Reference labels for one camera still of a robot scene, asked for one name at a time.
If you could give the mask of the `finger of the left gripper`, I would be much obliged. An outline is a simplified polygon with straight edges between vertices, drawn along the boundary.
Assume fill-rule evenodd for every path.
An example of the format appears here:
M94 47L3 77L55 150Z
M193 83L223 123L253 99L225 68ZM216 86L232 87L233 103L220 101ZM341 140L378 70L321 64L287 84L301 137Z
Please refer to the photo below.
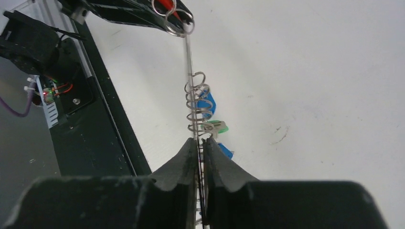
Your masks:
M77 21L84 23L89 12L115 24L124 24L154 28L167 31L168 26L174 30L183 31L183 23L190 24L193 14L177 0L178 13L181 20L177 19L172 12L168 16L158 13L166 13L166 10L157 0L60 0L61 12Z

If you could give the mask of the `red key tag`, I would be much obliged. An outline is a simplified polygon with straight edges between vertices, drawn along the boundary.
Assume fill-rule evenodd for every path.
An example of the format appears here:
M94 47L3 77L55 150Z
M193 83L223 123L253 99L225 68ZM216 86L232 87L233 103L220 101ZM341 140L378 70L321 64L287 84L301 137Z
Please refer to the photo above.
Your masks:
M158 3L166 10L166 13L158 13L161 16L168 16L170 12L174 14L174 16L181 20L180 16L177 12L175 12L177 8L177 1L176 0L158 0Z

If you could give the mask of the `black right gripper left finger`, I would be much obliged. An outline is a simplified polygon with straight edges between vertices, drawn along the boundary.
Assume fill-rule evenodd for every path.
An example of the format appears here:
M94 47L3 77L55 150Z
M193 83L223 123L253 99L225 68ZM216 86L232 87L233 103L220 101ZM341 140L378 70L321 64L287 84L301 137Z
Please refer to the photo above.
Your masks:
M192 229L197 147L192 138L148 176L64 176L35 180L6 229Z

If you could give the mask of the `green key tag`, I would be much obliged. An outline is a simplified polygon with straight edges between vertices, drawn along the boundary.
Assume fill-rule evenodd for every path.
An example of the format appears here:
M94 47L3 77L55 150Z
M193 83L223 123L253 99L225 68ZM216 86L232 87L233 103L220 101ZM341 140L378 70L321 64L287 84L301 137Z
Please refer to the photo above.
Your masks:
M202 128L211 134L221 134L227 132L229 127L226 125L225 121L211 120L202 125Z

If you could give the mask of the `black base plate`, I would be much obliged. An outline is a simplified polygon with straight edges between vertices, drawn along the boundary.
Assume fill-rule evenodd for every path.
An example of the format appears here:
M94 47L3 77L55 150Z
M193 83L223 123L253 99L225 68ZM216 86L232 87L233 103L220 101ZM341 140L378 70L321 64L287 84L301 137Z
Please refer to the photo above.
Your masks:
M151 173L93 35L86 24L74 23L86 37L80 42L94 96L90 104L62 118L51 128L62 176L143 176Z

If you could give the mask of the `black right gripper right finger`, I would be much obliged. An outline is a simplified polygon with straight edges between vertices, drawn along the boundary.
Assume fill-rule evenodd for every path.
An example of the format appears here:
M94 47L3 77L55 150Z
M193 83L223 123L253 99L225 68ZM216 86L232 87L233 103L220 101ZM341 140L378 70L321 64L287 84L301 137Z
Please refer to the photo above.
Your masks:
M213 229L385 229L373 197L352 181L259 180L203 143L205 214Z

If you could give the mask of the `blue key tag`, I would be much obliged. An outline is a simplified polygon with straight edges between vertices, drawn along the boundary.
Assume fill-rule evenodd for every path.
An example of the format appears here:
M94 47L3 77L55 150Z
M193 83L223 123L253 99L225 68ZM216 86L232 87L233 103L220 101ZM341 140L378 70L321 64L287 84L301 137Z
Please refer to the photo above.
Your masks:
M199 98L202 100L197 102L197 108L205 109L205 112L202 113L203 118L207 120L211 119L216 111L216 102L212 93L208 90L203 90L200 93Z

